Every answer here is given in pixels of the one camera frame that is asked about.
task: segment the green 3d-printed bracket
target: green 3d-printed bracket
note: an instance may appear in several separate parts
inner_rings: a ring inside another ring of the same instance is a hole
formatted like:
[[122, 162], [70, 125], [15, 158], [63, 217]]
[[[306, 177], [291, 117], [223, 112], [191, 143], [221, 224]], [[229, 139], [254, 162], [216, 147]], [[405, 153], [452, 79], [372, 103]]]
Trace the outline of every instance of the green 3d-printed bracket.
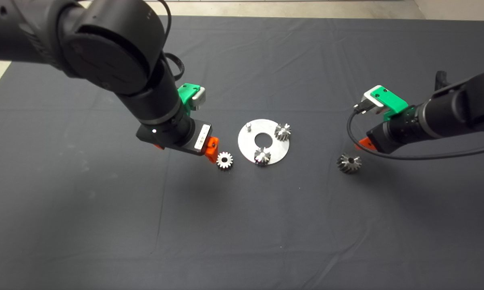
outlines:
[[371, 92], [371, 95], [380, 101], [384, 106], [389, 108], [389, 111], [383, 115], [384, 121], [389, 121], [392, 116], [398, 114], [408, 107], [407, 102], [395, 95], [393, 92], [387, 90], [385, 87], [379, 87]]
[[200, 89], [201, 89], [201, 86], [188, 84], [188, 83], [184, 83], [182, 86], [180, 86], [177, 89], [177, 92], [181, 97], [181, 101], [183, 102], [183, 105], [185, 105], [185, 111], [188, 116], [190, 115], [190, 110], [191, 110], [190, 100], [196, 93], [199, 92]]

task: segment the white label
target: white label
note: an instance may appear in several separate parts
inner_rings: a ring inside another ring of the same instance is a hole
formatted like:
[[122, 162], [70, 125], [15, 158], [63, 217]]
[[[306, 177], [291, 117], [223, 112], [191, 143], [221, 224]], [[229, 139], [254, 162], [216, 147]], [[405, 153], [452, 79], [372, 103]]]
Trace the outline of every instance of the white label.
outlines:
[[203, 145], [208, 137], [209, 129], [211, 128], [210, 125], [203, 125], [201, 132], [199, 133], [199, 137], [197, 138], [197, 142], [195, 142], [195, 148], [197, 150], [201, 150]]

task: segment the gear teeth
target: gear teeth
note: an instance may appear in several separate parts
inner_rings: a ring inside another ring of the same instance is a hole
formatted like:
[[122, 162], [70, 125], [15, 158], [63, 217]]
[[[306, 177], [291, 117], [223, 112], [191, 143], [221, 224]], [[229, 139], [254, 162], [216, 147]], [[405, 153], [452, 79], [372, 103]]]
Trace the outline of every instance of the gear teeth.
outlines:
[[269, 152], [265, 152], [265, 149], [265, 147], [258, 148], [256, 152], [254, 152], [254, 162], [256, 165], [265, 166], [269, 163], [271, 154]]
[[233, 156], [228, 152], [222, 152], [216, 157], [216, 166], [220, 170], [229, 170], [233, 166]]
[[362, 166], [362, 160], [359, 156], [349, 156], [344, 153], [337, 159], [338, 169], [346, 174], [355, 173]]
[[285, 125], [278, 124], [276, 126], [276, 129], [274, 131], [274, 136], [279, 140], [279, 141], [286, 141], [292, 134], [292, 131], [290, 130], [290, 125], [285, 123]]

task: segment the circular metal plate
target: circular metal plate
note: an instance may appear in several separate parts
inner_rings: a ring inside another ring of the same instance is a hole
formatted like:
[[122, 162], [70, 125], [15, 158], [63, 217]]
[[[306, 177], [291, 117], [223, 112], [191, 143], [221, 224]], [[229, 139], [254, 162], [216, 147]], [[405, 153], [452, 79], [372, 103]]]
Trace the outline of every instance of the circular metal plate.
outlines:
[[248, 132], [245, 125], [238, 134], [238, 148], [242, 152], [243, 156], [250, 162], [254, 163], [254, 152], [258, 149], [258, 145], [255, 143], [255, 138], [258, 134], [268, 134], [272, 138], [272, 145], [265, 149], [265, 152], [270, 152], [271, 159], [269, 164], [274, 164], [282, 160], [288, 152], [290, 141], [279, 141], [274, 136], [277, 123], [266, 119], [253, 120], [251, 123], [251, 131]]

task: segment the metal gear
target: metal gear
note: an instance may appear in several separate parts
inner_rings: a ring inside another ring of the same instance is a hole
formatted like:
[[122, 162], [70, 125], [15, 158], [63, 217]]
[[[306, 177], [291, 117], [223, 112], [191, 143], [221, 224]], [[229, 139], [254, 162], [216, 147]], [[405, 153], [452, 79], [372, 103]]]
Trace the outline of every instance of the metal gear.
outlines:
[[362, 160], [360, 156], [349, 156], [347, 153], [344, 153], [337, 159], [337, 167], [346, 174], [355, 173], [361, 166]]
[[228, 170], [233, 166], [233, 156], [228, 152], [222, 152], [216, 157], [216, 165], [220, 170]]
[[271, 154], [270, 152], [265, 152], [265, 149], [265, 147], [258, 148], [256, 152], [254, 152], [254, 162], [257, 165], [265, 166], [269, 163], [271, 159]]
[[290, 130], [290, 125], [288, 124], [285, 124], [285, 125], [278, 124], [276, 126], [276, 130], [274, 131], [274, 135], [279, 141], [288, 140], [291, 134], [292, 134], [292, 131]]

